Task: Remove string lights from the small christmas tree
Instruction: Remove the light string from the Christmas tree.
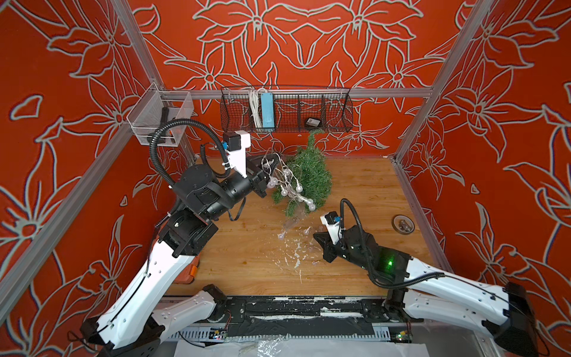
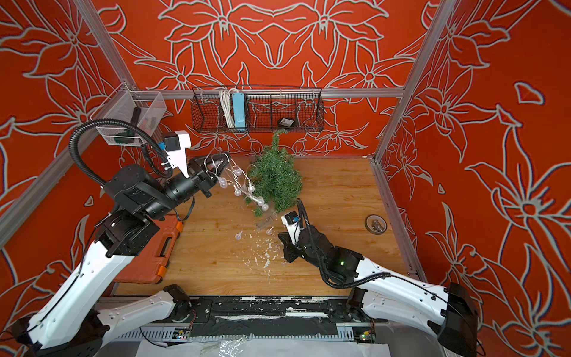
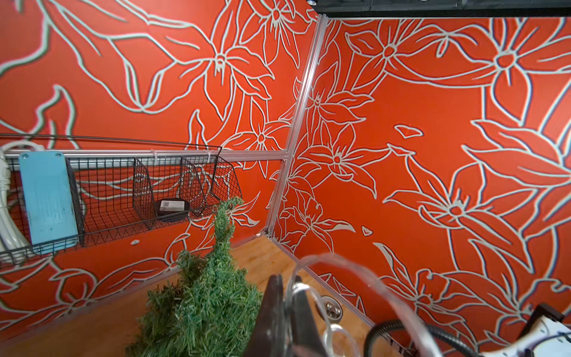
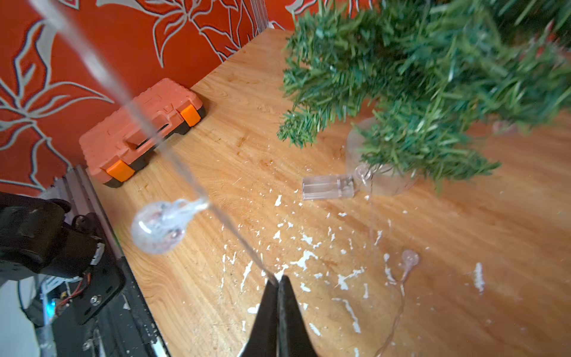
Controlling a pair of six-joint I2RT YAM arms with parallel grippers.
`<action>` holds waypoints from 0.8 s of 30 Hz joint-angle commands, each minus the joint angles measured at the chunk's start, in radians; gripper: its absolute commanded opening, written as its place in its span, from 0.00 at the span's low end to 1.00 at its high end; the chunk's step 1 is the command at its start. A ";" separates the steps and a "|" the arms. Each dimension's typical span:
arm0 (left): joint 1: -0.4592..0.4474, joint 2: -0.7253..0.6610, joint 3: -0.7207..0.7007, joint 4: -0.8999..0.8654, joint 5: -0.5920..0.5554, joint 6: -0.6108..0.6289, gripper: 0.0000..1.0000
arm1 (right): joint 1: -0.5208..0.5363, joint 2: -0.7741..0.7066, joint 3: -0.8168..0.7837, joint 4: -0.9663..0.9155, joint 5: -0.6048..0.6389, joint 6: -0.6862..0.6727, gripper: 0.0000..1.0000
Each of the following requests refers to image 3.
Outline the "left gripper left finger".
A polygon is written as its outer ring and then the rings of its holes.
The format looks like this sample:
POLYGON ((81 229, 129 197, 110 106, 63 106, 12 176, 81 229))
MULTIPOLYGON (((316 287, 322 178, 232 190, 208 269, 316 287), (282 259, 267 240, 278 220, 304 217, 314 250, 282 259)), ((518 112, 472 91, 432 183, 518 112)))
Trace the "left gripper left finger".
POLYGON ((242 354, 243 357, 285 355, 284 312, 283 279, 281 275, 272 275, 267 283, 256 324, 242 354))

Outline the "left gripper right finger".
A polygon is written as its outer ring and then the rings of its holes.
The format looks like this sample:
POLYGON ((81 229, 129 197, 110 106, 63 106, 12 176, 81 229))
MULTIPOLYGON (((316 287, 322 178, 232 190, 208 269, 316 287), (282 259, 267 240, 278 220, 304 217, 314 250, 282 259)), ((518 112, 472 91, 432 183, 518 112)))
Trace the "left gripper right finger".
POLYGON ((293 293, 293 289, 288 289, 288 292, 291 292, 291 300, 287 303, 291 338, 287 344, 287 356, 327 356, 307 293, 293 293))

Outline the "clear bulb string lights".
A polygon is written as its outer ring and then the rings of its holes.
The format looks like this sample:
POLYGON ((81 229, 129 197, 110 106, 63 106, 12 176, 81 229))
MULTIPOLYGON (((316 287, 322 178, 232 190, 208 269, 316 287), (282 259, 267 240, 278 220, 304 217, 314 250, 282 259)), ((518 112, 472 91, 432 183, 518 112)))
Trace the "clear bulb string lights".
POLYGON ((411 309, 408 303, 402 300, 396 293, 391 291, 378 277, 375 272, 346 257, 334 253, 321 253, 306 255, 302 258, 295 257, 291 252, 288 256, 294 260, 296 266, 294 276, 301 270, 308 272, 325 289, 331 291, 335 297, 340 298, 362 321, 372 325, 373 321, 367 316, 374 303, 386 305, 392 309, 395 317, 399 318, 410 338, 419 349, 421 356, 442 356, 437 342, 428 332, 424 322, 411 309), (357 300, 350 300, 340 289, 325 281, 319 276, 326 269, 331 269, 335 278, 340 278, 341 285, 348 288, 355 297, 363 298, 364 307, 357 307, 357 300))

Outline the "small green christmas tree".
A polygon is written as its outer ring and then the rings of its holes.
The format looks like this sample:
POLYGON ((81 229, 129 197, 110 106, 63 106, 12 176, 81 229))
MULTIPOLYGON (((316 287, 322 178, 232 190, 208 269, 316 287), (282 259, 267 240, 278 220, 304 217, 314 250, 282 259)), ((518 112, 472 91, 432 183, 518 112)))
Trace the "small green christmas tree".
POLYGON ((238 196, 218 204, 212 250, 199 257, 187 250, 177 258, 179 279, 148 293, 127 356, 241 356, 253 333, 262 293, 235 265, 230 213, 238 196))

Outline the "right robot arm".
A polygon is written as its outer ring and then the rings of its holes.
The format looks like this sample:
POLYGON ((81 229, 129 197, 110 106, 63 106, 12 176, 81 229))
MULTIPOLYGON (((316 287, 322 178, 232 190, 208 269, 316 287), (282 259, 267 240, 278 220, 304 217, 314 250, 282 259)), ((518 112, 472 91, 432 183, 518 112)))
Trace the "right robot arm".
MULTIPOLYGON (((427 324, 426 327, 434 340, 440 342, 445 350, 459 353, 462 356, 480 356, 459 337, 434 325, 427 324)), ((373 356, 377 346, 379 346, 379 339, 384 339, 391 347, 395 347, 399 353, 403 353, 404 356, 419 356, 415 343, 406 331, 404 324, 398 319, 382 321, 367 333, 363 356, 373 356)))

